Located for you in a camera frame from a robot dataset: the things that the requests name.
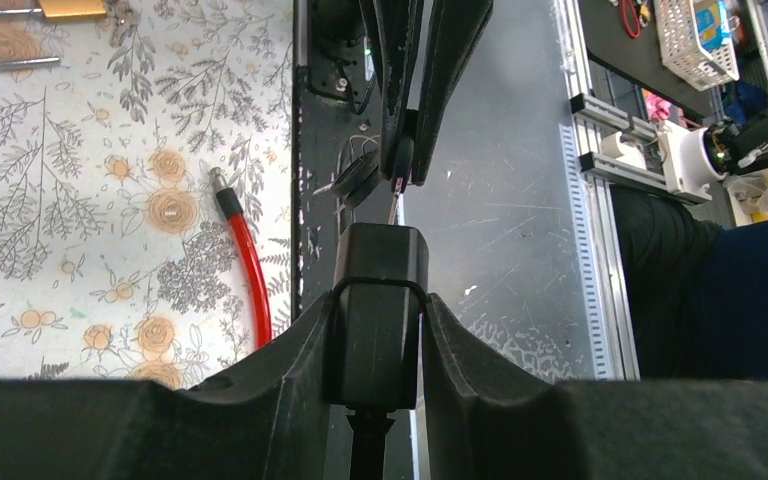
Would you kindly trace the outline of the red cable lock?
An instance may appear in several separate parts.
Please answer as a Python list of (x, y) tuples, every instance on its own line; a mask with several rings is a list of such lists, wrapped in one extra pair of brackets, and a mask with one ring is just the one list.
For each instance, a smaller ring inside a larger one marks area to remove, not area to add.
[(256, 243), (245, 218), (243, 206), (235, 190), (225, 179), (221, 168), (209, 170), (209, 178), (219, 210), (226, 219), (238, 247), (243, 269), (249, 281), (254, 340), (257, 349), (273, 338), (269, 293), (263, 275)]

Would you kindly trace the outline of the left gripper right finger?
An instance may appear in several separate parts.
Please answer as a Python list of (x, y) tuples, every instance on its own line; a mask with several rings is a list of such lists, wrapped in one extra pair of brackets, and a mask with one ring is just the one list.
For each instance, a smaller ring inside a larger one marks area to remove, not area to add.
[(548, 384), (437, 295), (424, 336), (435, 479), (768, 479), (768, 382)]

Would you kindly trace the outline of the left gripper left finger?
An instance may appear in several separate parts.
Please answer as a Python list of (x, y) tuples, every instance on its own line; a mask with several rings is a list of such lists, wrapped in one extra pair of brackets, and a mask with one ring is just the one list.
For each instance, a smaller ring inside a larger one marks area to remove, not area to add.
[(319, 479), (329, 295), (189, 390), (0, 379), (0, 479)]

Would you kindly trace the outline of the black padlock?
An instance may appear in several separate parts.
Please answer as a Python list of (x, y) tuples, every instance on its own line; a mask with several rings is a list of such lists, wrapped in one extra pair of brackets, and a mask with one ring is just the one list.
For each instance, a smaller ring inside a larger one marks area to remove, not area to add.
[(417, 403), (428, 247), (412, 227), (356, 223), (342, 234), (329, 294), (324, 396), (350, 409), (349, 476), (380, 479), (391, 413)]

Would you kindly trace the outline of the black-headed key pair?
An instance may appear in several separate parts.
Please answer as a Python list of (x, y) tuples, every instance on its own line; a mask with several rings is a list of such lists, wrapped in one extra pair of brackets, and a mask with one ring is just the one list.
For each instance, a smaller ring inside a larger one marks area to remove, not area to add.
[[(396, 144), (388, 177), (391, 190), (389, 224), (402, 222), (401, 197), (412, 177), (414, 144), (410, 134), (404, 134)], [(337, 154), (334, 178), (314, 191), (314, 195), (328, 192), (336, 199), (338, 221), (344, 214), (353, 220), (354, 210), (385, 180), (386, 168), (380, 157), (379, 135), (353, 134), (343, 142)]]

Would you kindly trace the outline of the brass padlock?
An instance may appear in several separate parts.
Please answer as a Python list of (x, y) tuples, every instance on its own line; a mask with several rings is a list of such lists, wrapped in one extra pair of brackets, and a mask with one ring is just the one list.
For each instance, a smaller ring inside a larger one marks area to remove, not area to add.
[(57, 67), (61, 58), (47, 55), (31, 23), (49, 26), (88, 22), (107, 16), (103, 1), (0, 1), (0, 72)]

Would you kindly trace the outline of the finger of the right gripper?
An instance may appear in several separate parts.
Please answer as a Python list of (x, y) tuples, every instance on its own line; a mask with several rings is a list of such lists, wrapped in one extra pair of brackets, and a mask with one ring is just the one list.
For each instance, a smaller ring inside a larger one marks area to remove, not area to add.
[(425, 183), (445, 108), (493, 12), (493, 0), (432, 5), (414, 129), (412, 182)]
[(405, 131), (408, 98), (420, 39), (423, 3), (418, 0), (359, 3), (371, 41), (382, 100), (381, 172), (387, 178), (410, 174), (412, 135)]

